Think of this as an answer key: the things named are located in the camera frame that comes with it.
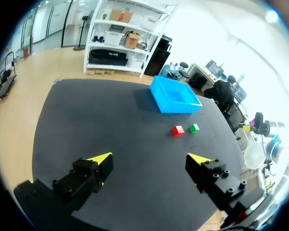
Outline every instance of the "cardboard box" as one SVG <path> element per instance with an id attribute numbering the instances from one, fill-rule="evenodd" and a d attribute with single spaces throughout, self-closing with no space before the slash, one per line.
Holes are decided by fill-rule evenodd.
<path id="1" fill-rule="evenodd" d="M 133 31 L 128 31 L 125 33 L 125 43 L 124 46 L 126 48 L 135 49 L 137 46 L 138 40 L 140 38 L 140 35 L 137 33 L 134 33 Z"/>
<path id="2" fill-rule="evenodd" d="M 112 10 L 110 17 L 109 17 L 109 20 L 129 23 L 132 15 L 133 15 L 133 13 L 131 13 L 131 12 L 122 11 L 122 10 Z"/>

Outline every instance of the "person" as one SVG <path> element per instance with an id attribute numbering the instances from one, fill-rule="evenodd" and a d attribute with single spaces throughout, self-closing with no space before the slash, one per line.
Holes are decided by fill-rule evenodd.
<path id="1" fill-rule="evenodd" d="M 204 96 L 213 99 L 221 112 L 231 107 L 234 103 L 235 94 L 231 87 L 236 83 L 236 78 L 228 76 L 227 81 L 219 80 L 214 83 L 213 88 L 204 91 Z"/>

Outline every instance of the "metal shelving unit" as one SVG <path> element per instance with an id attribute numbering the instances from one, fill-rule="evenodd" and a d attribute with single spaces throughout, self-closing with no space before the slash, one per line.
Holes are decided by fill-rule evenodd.
<path id="1" fill-rule="evenodd" d="M 125 23 L 125 22 L 119 22 L 119 21 L 112 21 L 112 20 L 106 20 L 106 19 L 101 19 L 104 11 L 105 11 L 105 6 L 108 2 L 114 2 L 115 4 L 121 4 L 122 3 L 122 9 L 126 9 L 127 5 L 130 5 L 131 8 L 137 9 L 140 8 L 138 13 L 144 11 L 147 13 L 150 11 L 152 14 L 157 14 L 159 16 L 160 21 L 162 21 L 162 26 L 155 30 L 155 31 L 150 31 L 145 28 L 142 28 L 140 25 L 132 24 L 132 23 Z M 169 23 L 171 17 L 173 14 L 176 12 L 179 4 L 173 4 L 173 5 L 165 5 L 165 8 L 162 8 L 160 6 L 155 6 L 154 4 L 150 2 L 145 2 L 141 0 L 99 0 L 95 12 L 92 16 L 89 32 L 88 32 L 88 37 L 87 37 L 87 42 L 86 42 L 86 49 L 85 49 L 85 56 L 84 56 L 84 65 L 83 65 L 83 72 L 85 73 L 87 71 L 87 68 L 95 68 L 95 69 L 111 69 L 111 70 L 120 70 L 120 71 L 129 71 L 129 72 L 136 72 L 140 73 L 140 77 L 143 76 L 144 71 L 153 55 L 153 52 L 155 51 L 162 35 L 164 34 L 165 28 L 167 24 Z M 131 29 L 131 30 L 136 30 L 138 32 L 146 34 L 149 38 L 154 37 L 154 41 L 152 44 L 150 44 L 150 50 L 141 50 L 138 48 L 135 49 L 129 49 L 124 47 L 124 45 L 118 45 L 118 46 L 111 46 L 111 45 L 106 45 L 103 43 L 98 43 L 98 42 L 93 42 L 93 36 L 96 32 L 96 28 L 99 25 L 117 25 L 117 26 L 123 26 L 125 28 Z M 135 68 L 130 68 L 127 65 L 126 66 L 117 66 L 117 65 L 102 65 L 102 64 L 90 64 L 88 59 L 89 59 L 89 53 L 91 49 L 98 48 L 98 49 L 108 49 L 108 50 L 117 50 L 117 51 L 128 51 L 128 52 L 135 52 L 135 53 L 141 53 L 146 56 L 146 60 L 144 61 L 143 68 L 140 69 L 135 69 Z"/>

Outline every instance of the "black stand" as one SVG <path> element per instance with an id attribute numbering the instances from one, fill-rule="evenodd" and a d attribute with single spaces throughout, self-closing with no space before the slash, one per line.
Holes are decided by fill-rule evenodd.
<path id="1" fill-rule="evenodd" d="M 81 33 L 80 33 L 79 45 L 78 45 L 78 46 L 75 46 L 75 47 L 73 48 L 73 50 L 75 50 L 75 51 L 81 51 L 81 50 L 83 50 L 83 49 L 86 48 L 86 46 L 84 46 L 84 45 L 81 46 L 80 43 L 81 43 L 82 31 L 83 31 L 83 28 L 84 28 L 84 26 L 85 26 L 85 22 L 88 20 L 88 16 L 83 16 L 83 17 L 82 17 L 82 20 L 83 20 L 83 24 L 82 24 L 82 29 L 81 29 Z"/>

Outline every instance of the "ceiling light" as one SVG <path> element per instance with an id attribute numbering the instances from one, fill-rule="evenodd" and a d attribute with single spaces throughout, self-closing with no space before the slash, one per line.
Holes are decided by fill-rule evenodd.
<path id="1" fill-rule="evenodd" d="M 268 23 L 275 23 L 278 21 L 278 14 L 275 11 L 269 11 L 266 13 L 265 20 Z"/>

